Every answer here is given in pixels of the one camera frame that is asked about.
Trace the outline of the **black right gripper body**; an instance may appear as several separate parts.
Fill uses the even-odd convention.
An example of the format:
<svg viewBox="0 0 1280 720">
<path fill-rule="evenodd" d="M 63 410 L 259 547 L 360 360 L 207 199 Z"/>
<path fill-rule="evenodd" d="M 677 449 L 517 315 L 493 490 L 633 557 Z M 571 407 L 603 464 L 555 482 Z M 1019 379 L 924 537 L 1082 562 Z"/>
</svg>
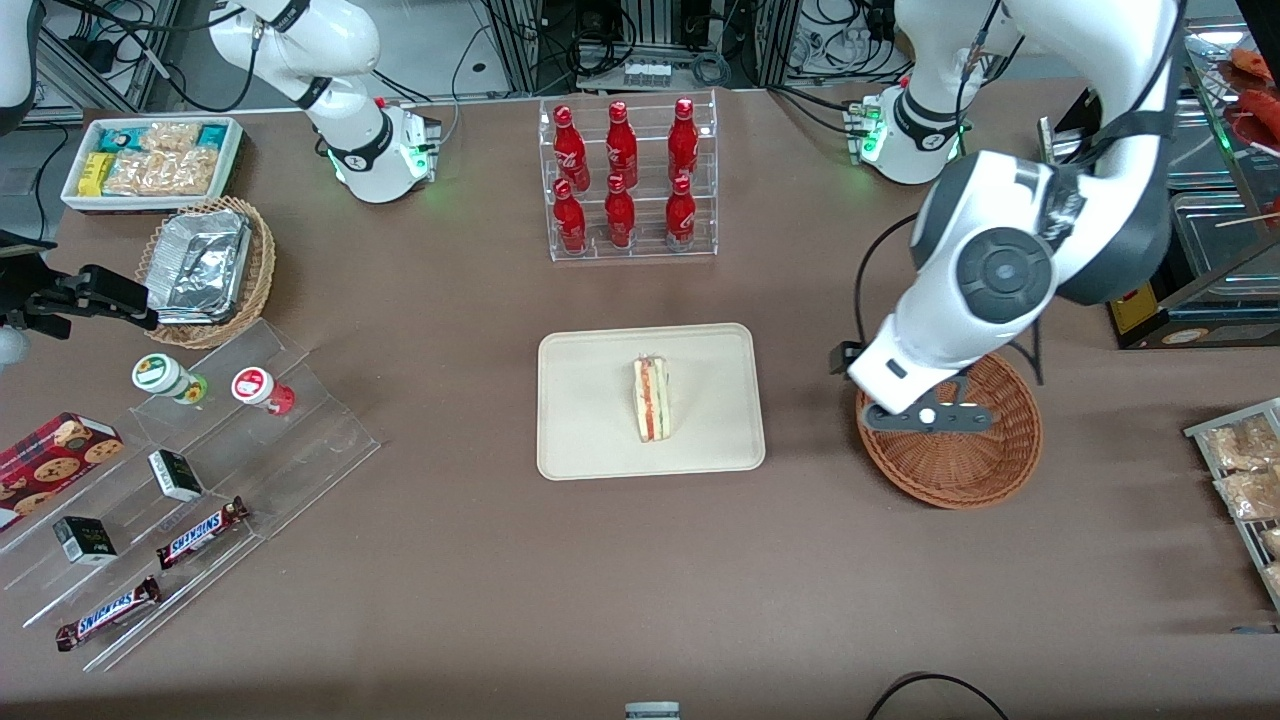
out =
<svg viewBox="0 0 1280 720">
<path fill-rule="evenodd" d="M 41 256 L 12 256 L 1 260 L 3 325 L 26 331 L 26 305 L 41 291 Z"/>
</svg>

